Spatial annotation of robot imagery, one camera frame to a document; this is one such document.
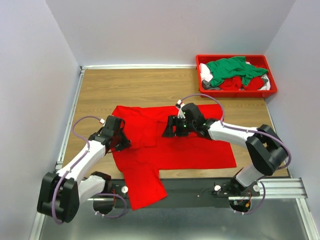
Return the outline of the grey t shirt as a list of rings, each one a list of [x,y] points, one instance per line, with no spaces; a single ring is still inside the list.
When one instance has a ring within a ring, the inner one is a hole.
[[[201,81],[201,85],[202,85],[202,88],[204,90],[208,90],[208,91],[220,91],[221,88],[219,86],[215,86],[213,87],[210,82],[206,81],[206,80],[202,80]]]

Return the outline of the aluminium frame rail front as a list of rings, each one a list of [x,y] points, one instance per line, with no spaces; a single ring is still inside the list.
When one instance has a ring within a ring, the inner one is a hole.
[[[267,178],[255,181],[244,190],[236,190],[232,187],[229,178],[168,178],[160,180],[164,192],[173,194],[202,195],[209,192],[216,198],[228,198],[237,200],[240,198],[265,197],[267,199],[306,199],[307,193],[300,178]],[[124,197],[131,188],[125,185],[123,179],[117,179],[112,183],[98,175],[92,175],[88,179],[77,183],[74,179],[68,179],[58,188],[56,200],[74,203],[84,201],[98,195],[111,194],[112,189]]]

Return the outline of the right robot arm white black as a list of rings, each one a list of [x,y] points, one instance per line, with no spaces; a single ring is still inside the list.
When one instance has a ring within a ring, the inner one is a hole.
[[[272,176],[285,168],[292,154],[269,125],[242,127],[228,124],[223,119],[206,118],[194,103],[176,104],[177,115],[170,115],[162,133],[164,138],[185,137],[195,133],[198,137],[238,145],[248,150],[251,164],[241,169],[226,185],[224,194],[241,196],[256,181]]]

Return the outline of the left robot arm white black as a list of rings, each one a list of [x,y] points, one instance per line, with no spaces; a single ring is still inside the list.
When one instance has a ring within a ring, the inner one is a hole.
[[[105,155],[120,152],[131,146],[124,133],[125,120],[113,115],[97,119],[101,128],[88,137],[83,149],[64,167],[48,172],[41,182],[37,212],[52,217],[56,224],[74,219],[82,203],[94,196],[119,199],[127,209],[123,196],[112,187],[112,178],[102,172],[86,173]]]

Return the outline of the pink t shirt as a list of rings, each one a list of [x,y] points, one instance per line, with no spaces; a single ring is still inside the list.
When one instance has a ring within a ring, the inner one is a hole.
[[[206,64],[204,63],[199,64],[199,72],[200,72],[201,81],[210,82],[213,79],[213,75]]]

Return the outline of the red t shirt in bin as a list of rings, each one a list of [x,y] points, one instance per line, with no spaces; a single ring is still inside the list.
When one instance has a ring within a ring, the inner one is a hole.
[[[226,78],[223,83],[218,87],[224,91],[257,91],[264,86],[264,81],[261,77],[254,77],[250,80],[248,85],[242,83],[242,78],[240,76],[234,76],[231,78]]]

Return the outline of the red t shirt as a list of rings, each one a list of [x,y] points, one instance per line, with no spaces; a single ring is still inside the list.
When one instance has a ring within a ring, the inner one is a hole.
[[[223,83],[218,87],[224,91],[257,91],[264,86],[264,81],[261,77],[254,77],[250,80],[248,85],[242,83],[242,78],[240,76],[234,76],[231,78],[226,78]]]
[[[124,175],[133,210],[167,197],[159,177],[160,170],[226,169],[237,166],[231,145],[227,142],[210,141],[195,133],[186,137],[163,137],[168,117],[177,114],[174,106],[118,105],[112,114],[125,121],[124,133],[131,141],[131,147],[112,155]]]

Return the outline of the green t shirt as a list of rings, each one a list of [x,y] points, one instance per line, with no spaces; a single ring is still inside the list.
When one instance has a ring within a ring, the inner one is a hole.
[[[245,56],[221,58],[216,61],[210,61],[205,65],[212,74],[210,84],[213,87],[218,87],[225,79],[233,77],[240,77],[241,83],[244,86],[248,86],[253,78],[261,77],[269,72],[266,68],[246,63]]]

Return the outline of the red plastic bin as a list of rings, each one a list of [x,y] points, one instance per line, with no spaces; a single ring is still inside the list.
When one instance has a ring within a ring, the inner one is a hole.
[[[217,61],[222,58],[231,58],[235,56],[245,56],[245,59],[254,66],[261,66],[268,70],[266,74],[270,82],[270,90],[208,90],[202,86],[200,76],[200,64],[207,64],[211,61]],[[267,98],[277,93],[277,85],[272,76],[267,58],[262,54],[197,54],[195,56],[197,77],[198,77],[198,91],[202,94],[209,95],[214,98]]]

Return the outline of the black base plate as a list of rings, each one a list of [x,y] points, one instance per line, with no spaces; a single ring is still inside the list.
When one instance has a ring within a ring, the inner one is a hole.
[[[259,197],[255,181],[248,187],[239,186],[233,178],[142,178],[114,179],[111,193],[93,200],[93,208],[101,213],[111,210],[142,208],[232,208],[248,212],[251,199]]]

